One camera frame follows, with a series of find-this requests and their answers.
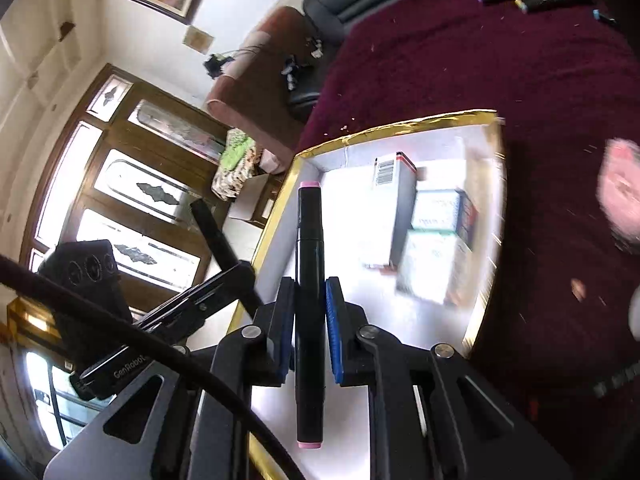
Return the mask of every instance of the lens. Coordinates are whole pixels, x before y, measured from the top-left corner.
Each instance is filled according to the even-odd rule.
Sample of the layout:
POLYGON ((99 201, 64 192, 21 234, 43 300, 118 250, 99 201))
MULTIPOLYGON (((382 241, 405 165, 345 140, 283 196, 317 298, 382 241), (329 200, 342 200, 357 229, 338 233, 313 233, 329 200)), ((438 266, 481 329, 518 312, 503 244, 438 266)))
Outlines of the lens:
POLYGON ((82 269, 75 262, 69 262, 66 266, 66 273, 69 276, 69 281, 74 285, 78 285, 82 281, 82 269))
POLYGON ((114 270, 116 270, 116 266, 113 263, 113 258, 110 254, 104 255, 104 268, 107 269, 108 273, 112 273, 114 270))
POLYGON ((89 278, 94 280, 94 282, 97 282, 102 277, 102 267, 100 266, 100 261, 98 261, 98 258, 95 256, 91 255, 87 257, 84 261, 84 268, 89 278))

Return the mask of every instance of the brown armchair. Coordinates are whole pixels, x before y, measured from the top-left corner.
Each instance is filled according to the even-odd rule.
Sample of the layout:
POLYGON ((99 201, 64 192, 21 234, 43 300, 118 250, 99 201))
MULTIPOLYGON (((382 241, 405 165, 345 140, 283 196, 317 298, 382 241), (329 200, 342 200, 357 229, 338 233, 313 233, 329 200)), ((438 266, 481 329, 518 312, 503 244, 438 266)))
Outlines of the brown armchair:
POLYGON ((309 59, 314 47, 305 18, 293 7, 277 7, 249 33, 236 59, 225 66, 207 96, 212 117, 247 133, 289 165, 303 123, 287 110, 287 86, 280 74, 287 56, 309 59))

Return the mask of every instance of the white tray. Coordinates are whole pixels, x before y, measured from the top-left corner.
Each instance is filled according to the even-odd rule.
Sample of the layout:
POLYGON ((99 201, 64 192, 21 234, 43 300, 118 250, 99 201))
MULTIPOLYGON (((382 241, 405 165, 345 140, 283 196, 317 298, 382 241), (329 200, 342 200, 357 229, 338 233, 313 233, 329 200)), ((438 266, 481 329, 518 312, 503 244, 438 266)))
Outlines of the white tray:
MULTIPOLYGON (((274 300, 282 276, 294 276, 297 189, 303 180, 319 180, 325 276, 340 278, 345 301, 361 305, 371 324, 405 344, 428 349, 447 342, 468 355, 488 303, 502 236, 506 181, 498 122, 490 110, 472 110, 374 128, 298 155, 254 256, 256 290, 263 301, 274 300), (479 185, 470 192, 478 223, 464 304, 444 307, 399 294, 395 275, 364 268, 358 259, 359 233, 366 221, 365 190, 372 182, 374 159, 402 151, 416 166, 428 167, 430 161, 451 158, 456 136, 464 139, 478 165, 479 185)), ((242 320, 234 316, 230 330, 249 322, 246 314, 242 320)), ((281 388, 254 387, 252 408, 309 480, 369 479, 367 390, 337 386, 328 351, 321 449, 298 449, 292 372, 281 388)), ((250 452, 262 473, 284 478, 255 439, 250 452)))

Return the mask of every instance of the gold tray border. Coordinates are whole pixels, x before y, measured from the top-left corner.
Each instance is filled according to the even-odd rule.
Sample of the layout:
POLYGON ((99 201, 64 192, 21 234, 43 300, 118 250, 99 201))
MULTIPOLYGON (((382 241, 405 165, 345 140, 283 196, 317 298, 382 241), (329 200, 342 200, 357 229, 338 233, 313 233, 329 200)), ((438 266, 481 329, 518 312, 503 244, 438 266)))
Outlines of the gold tray border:
MULTIPOLYGON (((384 126, 376 126, 356 134, 328 140, 327 142, 323 142, 322 144, 318 144, 317 146, 298 153, 289 168, 289 172, 282 184, 278 198, 273 205, 271 215, 269 216, 269 219, 262 231, 254 256, 252 257, 251 263, 252 266, 254 266, 255 272, 258 272, 264 263, 271 240, 284 211, 284 206, 289 201, 291 194, 294 192, 294 186, 298 180, 298 175, 300 174, 304 159, 332 152, 333 150, 338 150, 344 146, 354 146, 361 142, 369 142, 370 140, 386 139, 387 137, 392 136, 427 132, 429 130, 451 128, 453 126, 467 126, 470 124, 486 124, 489 126, 487 131, 487 141, 490 145, 495 146, 495 164, 502 167, 502 211, 500 214, 500 222, 498 224, 497 232, 492 233, 492 241, 495 245, 495 254, 499 257, 500 247, 502 245, 502 234, 504 231, 504 213, 507 203, 504 144, 502 142, 501 130, 498 127, 501 123, 502 120, 498 117, 495 110, 480 108, 475 110, 464 110, 461 112, 453 112, 449 114, 414 119, 411 121, 386 124, 384 126)), ((486 311, 489 300, 491 299, 495 271, 497 269, 498 262, 491 261, 491 263, 492 270, 490 271, 490 275, 486 280, 486 283, 478 293, 478 299, 474 305, 469 325, 467 326, 465 336, 463 337, 463 347, 466 349, 466 353, 471 351, 474 342, 476 341, 476 337, 478 336, 478 332, 482 325, 482 319, 484 318, 484 312, 486 311)), ((244 307, 242 307, 241 303, 238 303, 238 306, 236 306, 231 318, 231 322, 229 322, 229 327, 226 330, 226 333, 231 333, 240 327, 243 314, 244 307)), ((254 462, 256 469, 265 480, 286 480, 286 477, 280 471, 280 468, 278 468, 278 466, 273 462, 273 459, 271 459, 270 455, 252 434, 249 436, 249 456, 254 462)))

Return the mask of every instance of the small box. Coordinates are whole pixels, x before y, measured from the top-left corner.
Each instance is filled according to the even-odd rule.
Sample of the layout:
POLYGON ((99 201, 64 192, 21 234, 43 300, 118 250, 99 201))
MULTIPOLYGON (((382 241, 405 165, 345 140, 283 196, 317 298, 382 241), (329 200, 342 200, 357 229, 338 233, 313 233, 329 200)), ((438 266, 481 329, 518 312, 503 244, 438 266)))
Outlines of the small box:
POLYGON ((457 234, 473 249, 478 212, 460 189, 419 191, 415 195, 411 227, 457 234))
POLYGON ((471 249, 455 233, 409 231, 396 288, 439 304, 463 303, 471 249))
POLYGON ((403 152, 376 159, 369 221, 362 227, 360 259, 366 267, 399 265, 414 210, 415 173, 414 164, 403 152))

